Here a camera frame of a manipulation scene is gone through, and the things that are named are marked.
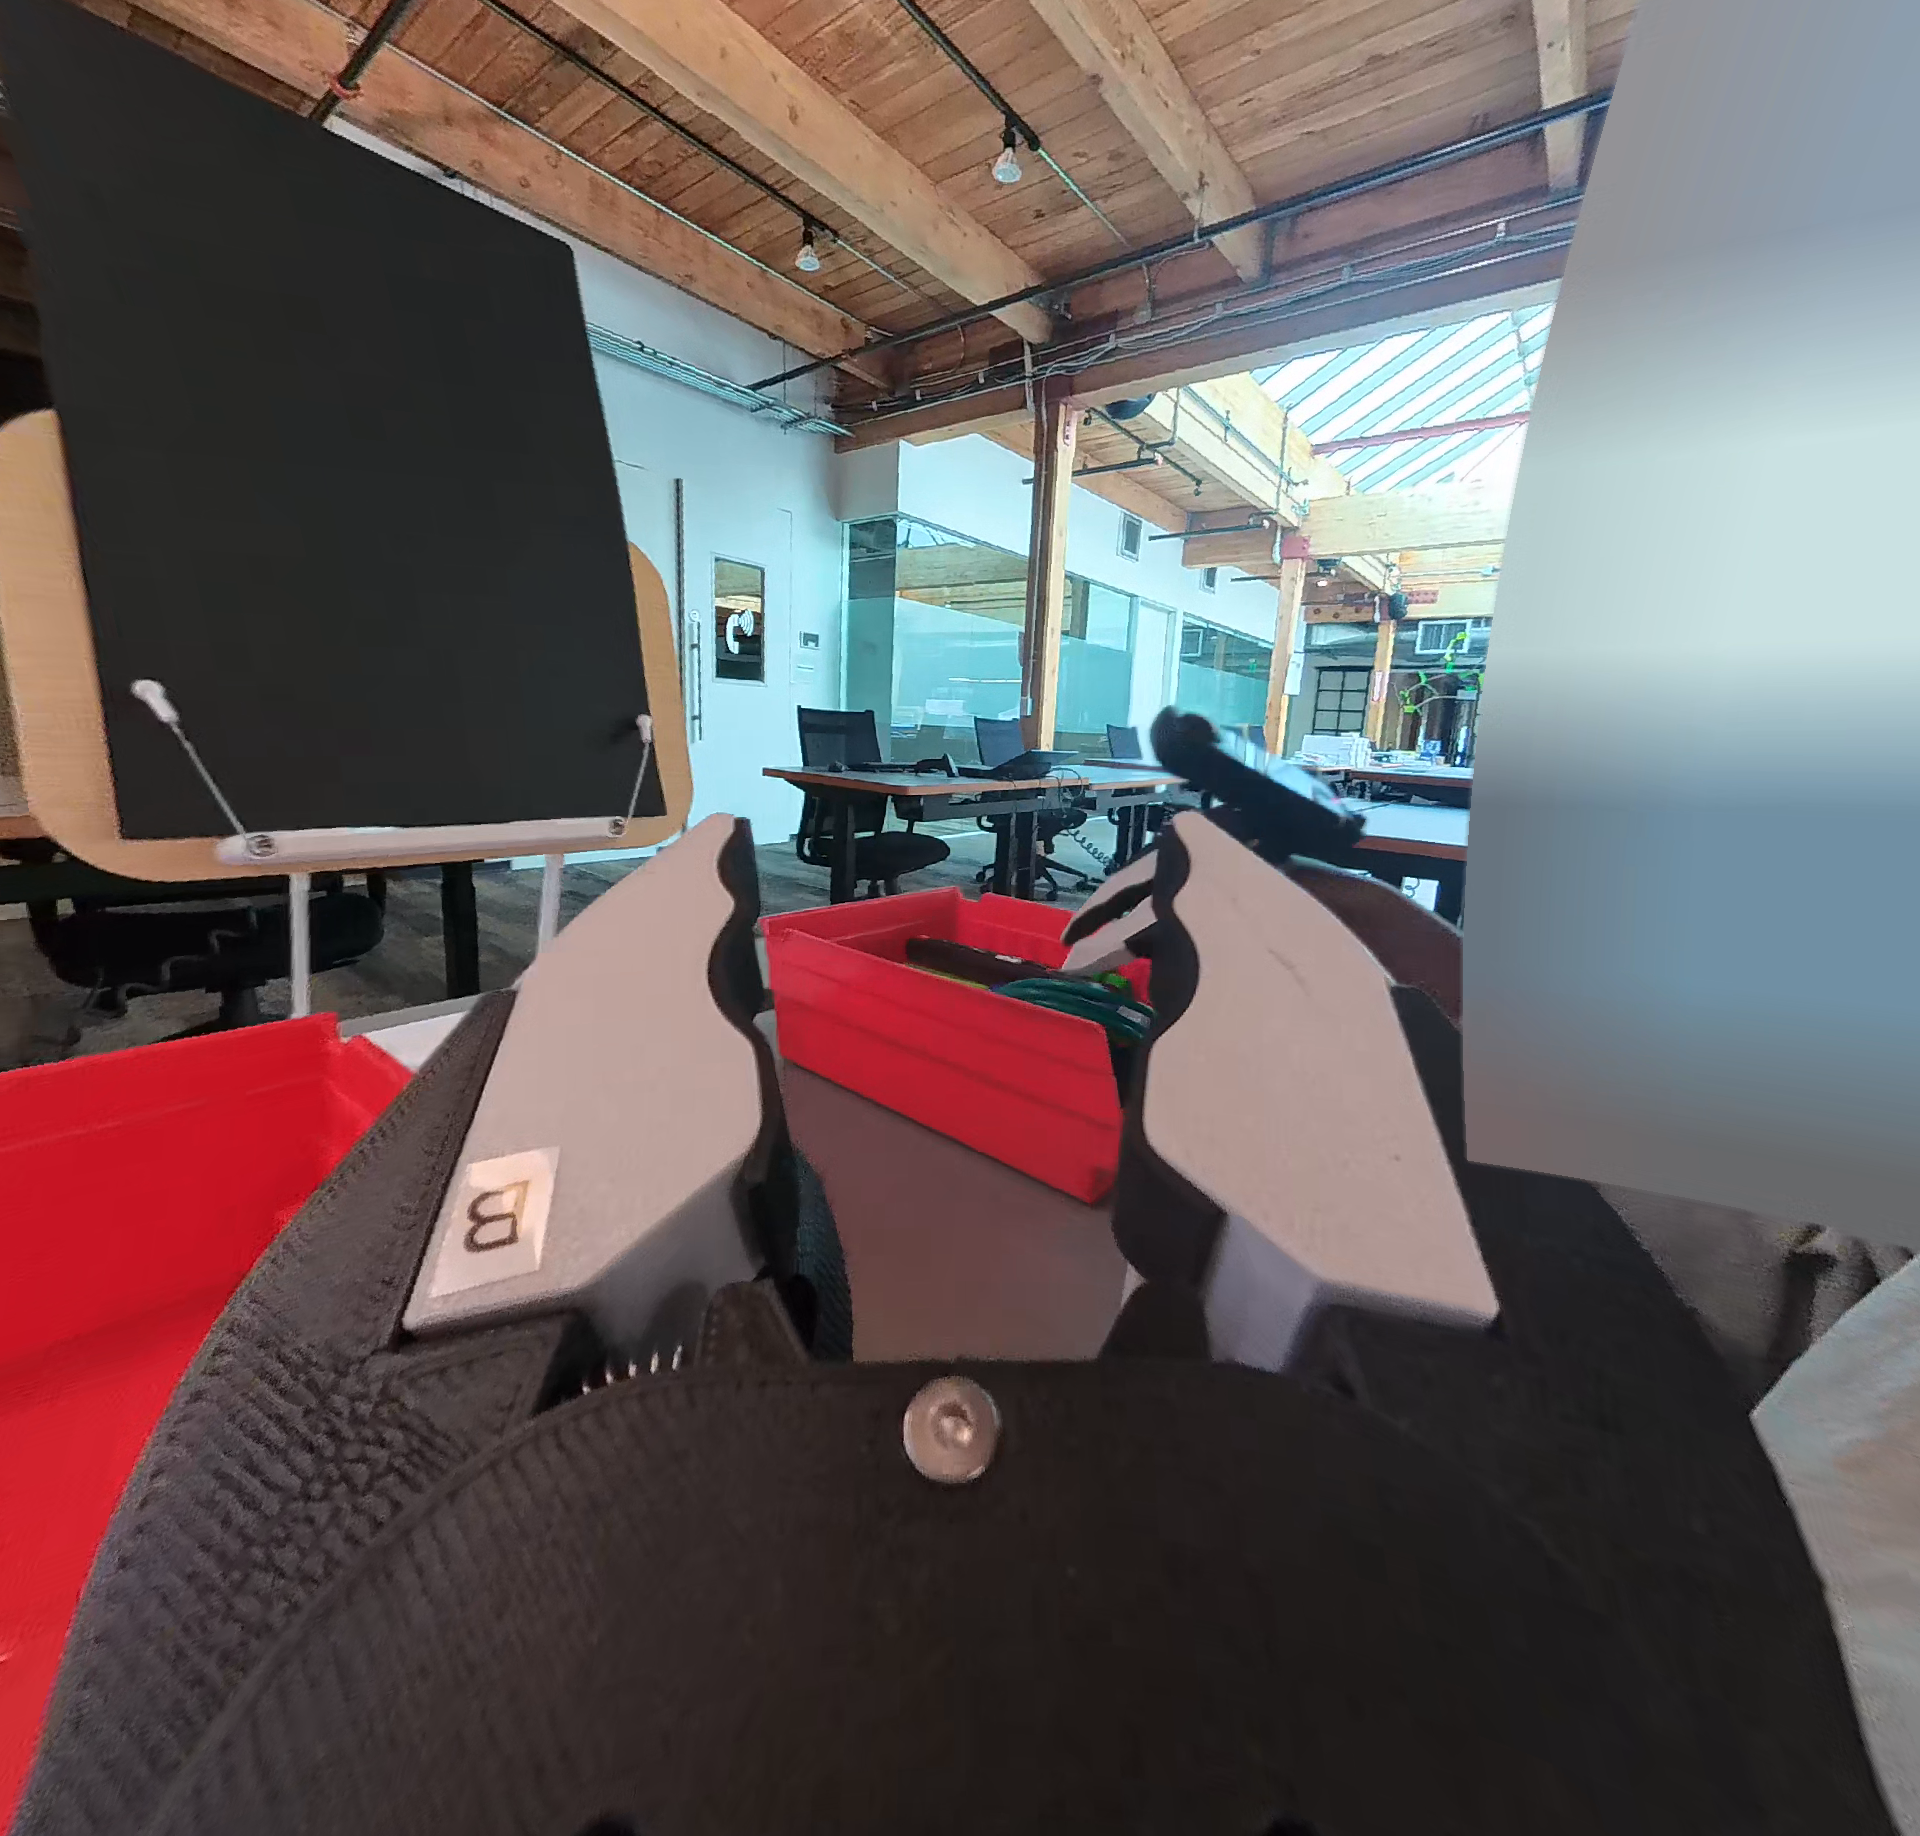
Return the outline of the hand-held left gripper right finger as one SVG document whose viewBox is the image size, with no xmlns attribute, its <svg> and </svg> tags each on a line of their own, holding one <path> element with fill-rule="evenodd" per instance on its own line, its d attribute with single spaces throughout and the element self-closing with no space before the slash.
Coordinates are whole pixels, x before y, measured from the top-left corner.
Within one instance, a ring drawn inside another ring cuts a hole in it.
<svg viewBox="0 0 1920 1836">
<path fill-rule="evenodd" d="M 1499 1303 L 1363 941 L 1211 817 L 1154 853 L 1154 1032 L 1114 1239 L 1198 1306 L 1216 1360 L 1291 1370 L 1333 1309 L 1482 1333 Z"/>
</svg>

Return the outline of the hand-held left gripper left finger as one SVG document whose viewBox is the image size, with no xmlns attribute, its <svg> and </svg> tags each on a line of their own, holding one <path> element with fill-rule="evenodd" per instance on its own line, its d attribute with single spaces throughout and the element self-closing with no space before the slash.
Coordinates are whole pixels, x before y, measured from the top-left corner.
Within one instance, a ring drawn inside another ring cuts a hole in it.
<svg viewBox="0 0 1920 1836">
<path fill-rule="evenodd" d="M 576 1314 L 691 1335 L 799 1270 L 799 1177 L 755 1019 L 752 830 L 715 815 L 524 971 L 402 1311 L 414 1335 Z"/>
</svg>

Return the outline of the person's right hand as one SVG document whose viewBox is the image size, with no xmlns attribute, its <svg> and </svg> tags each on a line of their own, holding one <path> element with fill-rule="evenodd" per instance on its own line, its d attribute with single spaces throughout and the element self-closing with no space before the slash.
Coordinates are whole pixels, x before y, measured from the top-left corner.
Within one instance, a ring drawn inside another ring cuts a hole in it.
<svg viewBox="0 0 1920 1836">
<path fill-rule="evenodd" d="M 1393 983 L 1426 995 L 1461 1026 L 1463 948 L 1455 925 L 1365 871 L 1291 859 L 1285 874 L 1363 943 Z"/>
</svg>

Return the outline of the dark brown oblong item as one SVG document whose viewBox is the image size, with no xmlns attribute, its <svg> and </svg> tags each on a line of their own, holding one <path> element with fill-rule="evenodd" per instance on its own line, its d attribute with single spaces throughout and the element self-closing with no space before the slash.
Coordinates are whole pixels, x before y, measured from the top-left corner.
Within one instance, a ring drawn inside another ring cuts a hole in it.
<svg viewBox="0 0 1920 1836">
<path fill-rule="evenodd" d="M 1001 989 L 1025 982 L 1059 976 L 1059 971 L 1049 964 L 1019 960 L 939 937 L 910 937 L 904 943 L 902 960 L 926 974 L 982 989 Z"/>
</svg>

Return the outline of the wooden office desk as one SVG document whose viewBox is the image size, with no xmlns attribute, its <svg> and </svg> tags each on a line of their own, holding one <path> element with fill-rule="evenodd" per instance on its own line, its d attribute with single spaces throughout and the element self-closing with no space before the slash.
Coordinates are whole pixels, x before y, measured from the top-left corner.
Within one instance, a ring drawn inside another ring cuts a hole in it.
<svg viewBox="0 0 1920 1836">
<path fill-rule="evenodd" d="M 1092 811 L 1132 811 L 1163 805 L 1182 791 L 1182 780 L 1163 768 L 1073 768 L 1041 780 L 994 781 L 958 773 L 919 773 L 885 768 L 879 772 L 824 773 L 805 768 L 765 768 L 765 777 L 777 780 L 799 793 L 803 787 L 840 787 L 854 794 L 885 794 L 891 811 L 904 823 L 932 820 L 946 815 L 974 811 L 983 817 L 1025 811 L 1029 807 L 1055 807 L 1060 802 L 1079 800 Z M 1014 849 L 1001 853 L 994 893 L 1035 899 L 1032 851 Z"/>
<path fill-rule="evenodd" d="M 1429 885 L 1429 906 L 1461 925 L 1469 854 L 1469 768 L 1363 765 L 1333 770 L 1334 791 L 1361 815 L 1348 866 L 1403 888 Z"/>
</svg>

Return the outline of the red plastic bin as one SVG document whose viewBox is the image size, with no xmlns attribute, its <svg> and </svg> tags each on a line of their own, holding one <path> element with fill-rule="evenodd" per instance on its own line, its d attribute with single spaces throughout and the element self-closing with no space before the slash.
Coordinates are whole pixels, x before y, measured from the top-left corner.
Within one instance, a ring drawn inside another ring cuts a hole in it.
<svg viewBox="0 0 1920 1836">
<path fill-rule="evenodd" d="M 331 1015 L 4 1073 L 4 1793 L 158 1410 L 410 1078 Z"/>
<path fill-rule="evenodd" d="M 1081 1201 L 1117 1177 L 1109 1040 L 1064 1009 L 917 967 L 949 941 L 1056 972 L 1067 912 L 941 888 L 762 921 L 780 1055 Z"/>
</svg>

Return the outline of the dark grey garment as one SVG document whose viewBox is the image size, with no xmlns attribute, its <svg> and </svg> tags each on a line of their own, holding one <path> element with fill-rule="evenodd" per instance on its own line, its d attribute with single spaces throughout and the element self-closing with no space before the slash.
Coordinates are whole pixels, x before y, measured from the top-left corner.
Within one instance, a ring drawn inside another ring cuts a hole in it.
<svg viewBox="0 0 1920 1836">
<path fill-rule="evenodd" d="M 1913 1251 L 1821 1223 L 1601 1186 L 1703 1324 L 1747 1410 Z"/>
</svg>

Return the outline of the white door with phone sign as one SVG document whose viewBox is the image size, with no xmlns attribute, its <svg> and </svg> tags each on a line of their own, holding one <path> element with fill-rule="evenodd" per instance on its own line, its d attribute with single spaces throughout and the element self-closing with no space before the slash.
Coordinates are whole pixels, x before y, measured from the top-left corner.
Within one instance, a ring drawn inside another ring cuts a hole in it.
<svg viewBox="0 0 1920 1836">
<path fill-rule="evenodd" d="M 792 562 L 790 510 L 760 510 L 718 539 L 684 533 L 681 663 L 695 746 L 760 720 Z"/>
</svg>

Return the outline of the black flat board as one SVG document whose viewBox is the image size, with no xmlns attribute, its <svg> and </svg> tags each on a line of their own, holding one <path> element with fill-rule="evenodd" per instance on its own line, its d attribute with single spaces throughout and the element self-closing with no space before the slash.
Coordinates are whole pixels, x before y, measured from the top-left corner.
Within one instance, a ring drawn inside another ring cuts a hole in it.
<svg viewBox="0 0 1920 1836">
<path fill-rule="evenodd" d="M 4 90 L 120 826 L 607 823 L 652 710 L 571 250 L 62 0 Z"/>
</svg>

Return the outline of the white garment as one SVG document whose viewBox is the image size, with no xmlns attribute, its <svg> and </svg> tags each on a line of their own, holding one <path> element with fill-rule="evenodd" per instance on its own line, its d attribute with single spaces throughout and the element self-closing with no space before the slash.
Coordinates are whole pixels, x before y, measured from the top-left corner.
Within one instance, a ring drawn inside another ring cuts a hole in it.
<svg viewBox="0 0 1920 1836">
<path fill-rule="evenodd" d="M 1837 1629 L 1889 1818 L 1917 1829 L 1917 1262 L 1825 1328 L 1752 1415 Z"/>
</svg>

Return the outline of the wooden book stand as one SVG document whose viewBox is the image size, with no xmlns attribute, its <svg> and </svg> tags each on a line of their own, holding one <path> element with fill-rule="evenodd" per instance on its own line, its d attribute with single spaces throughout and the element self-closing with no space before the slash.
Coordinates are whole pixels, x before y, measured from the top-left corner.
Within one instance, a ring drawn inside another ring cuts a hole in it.
<svg viewBox="0 0 1920 1836">
<path fill-rule="evenodd" d="M 59 843 L 94 870 L 147 888 L 203 888 L 245 874 L 285 878 L 294 1017 L 313 1009 L 309 893 L 319 871 L 435 864 L 467 874 L 473 864 L 539 854 L 536 945 L 541 948 L 559 927 L 565 854 L 654 849 L 684 832 L 691 770 L 679 622 L 660 572 L 630 547 L 646 712 L 637 718 L 640 761 L 623 815 L 360 832 L 248 832 L 230 823 L 225 838 L 121 838 L 79 531 L 53 409 L 4 425 L 2 473 L 4 672 L 26 802 L 22 826 Z"/>
</svg>

